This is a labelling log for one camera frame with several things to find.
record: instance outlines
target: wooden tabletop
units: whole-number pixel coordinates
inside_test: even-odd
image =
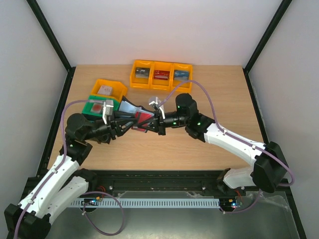
[[[164,99],[168,92],[129,87],[131,65],[79,65],[76,67],[67,103],[88,99],[98,78],[121,81],[129,90],[126,97],[135,105],[147,109],[150,96]],[[241,66],[194,66],[193,79],[209,92],[219,122],[227,129],[252,140],[262,141],[260,129]],[[175,96],[164,105],[165,111],[175,111]],[[202,90],[193,85],[192,97],[199,112],[211,118],[209,102]],[[82,112],[84,104],[75,104],[66,112],[67,118]],[[166,129],[166,136],[129,130],[110,144],[93,145],[83,168],[96,170],[222,170],[241,168],[246,162],[226,150],[188,136],[184,128]],[[51,167],[62,146],[60,130],[53,147]]]

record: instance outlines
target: white backdrop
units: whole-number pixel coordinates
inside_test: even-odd
[[[318,238],[319,1],[291,3],[251,72],[270,138],[296,175],[307,238]]]
[[[281,0],[38,0],[72,66],[245,66]]]
[[[43,153],[66,70],[25,0],[0,1],[0,239]]]

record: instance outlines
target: gray floor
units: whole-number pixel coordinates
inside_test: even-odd
[[[126,227],[115,239],[297,239],[292,214],[278,199],[259,202],[243,213],[223,215],[218,209],[125,209]],[[97,209],[90,218],[114,233],[121,225],[119,209]],[[48,239],[101,239],[77,208],[65,210]]]

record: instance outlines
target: yellow plastic tray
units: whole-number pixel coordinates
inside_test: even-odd
[[[99,91],[101,85],[111,86],[113,88],[112,94],[110,96],[98,94],[98,91]],[[127,91],[128,91],[128,88],[125,85],[123,85],[122,82],[97,79],[95,82],[95,85],[91,91],[91,95],[112,98],[112,99],[116,100],[117,102],[121,102],[122,96],[125,96]]]
[[[137,67],[146,67],[150,69],[150,75],[148,79],[136,78],[135,70]],[[154,79],[154,71],[169,71],[168,80]],[[177,86],[180,81],[174,81],[174,70],[189,71],[189,80],[193,78],[193,66],[182,63],[162,62],[162,61],[146,61],[136,60],[133,64],[130,75],[130,87],[144,88],[144,89],[158,89],[171,91]],[[191,92],[191,83],[186,83],[177,89],[179,92]]]
[[[177,86],[181,81],[174,80],[174,71],[189,71],[189,80],[193,80],[193,66],[188,64],[181,64],[181,63],[173,63],[173,70],[171,71],[171,78],[172,81],[170,82],[170,91],[172,91],[175,86]],[[191,85],[192,83],[186,83],[180,86],[176,91],[190,93],[191,92]]]
[[[148,79],[136,78],[135,69],[137,67],[149,68],[150,69],[149,78]],[[149,89],[153,72],[154,72],[154,61],[136,60],[133,64],[133,68],[130,75],[130,87]]]

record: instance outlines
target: black metal frame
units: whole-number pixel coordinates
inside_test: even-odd
[[[63,53],[62,48],[60,47],[56,37],[53,34],[52,29],[50,28],[47,20],[43,12],[41,11],[39,5],[36,0],[27,0],[32,11],[37,17],[39,23],[41,24],[44,32],[46,33],[48,39],[52,43],[56,53],[60,57],[65,69],[68,71],[68,75],[65,80],[65,84],[63,87],[63,91],[60,97],[60,101],[58,103],[53,123],[49,132],[48,140],[46,142],[43,155],[41,158],[41,162],[37,171],[37,176],[34,178],[29,178],[22,197],[24,198],[30,190],[32,190],[40,181],[40,179],[47,172],[47,165],[50,159],[50,155],[52,153],[55,137],[59,128],[60,118],[63,111],[63,108],[66,103],[66,99],[71,87],[73,75],[75,72],[75,67],[71,67],[69,64],[65,54]],[[243,69],[247,86],[249,89],[249,93],[253,102],[254,110],[256,113],[256,117],[258,120],[258,124],[260,127],[260,131],[265,143],[268,143],[268,137],[266,134],[266,130],[264,127],[264,123],[258,108],[258,104],[256,101],[255,93],[252,88],[252,84],[249,78],[249,72],[255,64],[257,58],[265,47],[267,41],[271,37],[274,32],[276,26],[280,22],[287,8],[289,7],[292,0],[282,0],[278,10],[276,11],[273,19],[271,20],[269,26],[267,27],[264,35],[262,36],[260,42],[258,43],[253,55],[251,56],[249,62],[246,67]],[[134,190],[134,191],[147,191],[147,190],[179,190],[179,191],[195,191],[199,192],[203,195],[213,195],[218,197],[224,197],[220,193],[210,190],[209,185],[216,182],[218,175],[220,175],[221,171],[94,171],[97,173],[99,178],[99,183],[102,185],[110,185],[112,186],[112,193],[123,192],[126,190]],[[257,190],[257,188],[248,188],[248,190]],[[285,191],[290,208],[292,209],[293,216],[295,219],[295,223],[297,226],[297,230],[300,238],[306,238],[306,234],[304,228],[302,226],[299,213],[292,196],[290,188],[279,187],[280,191]]]

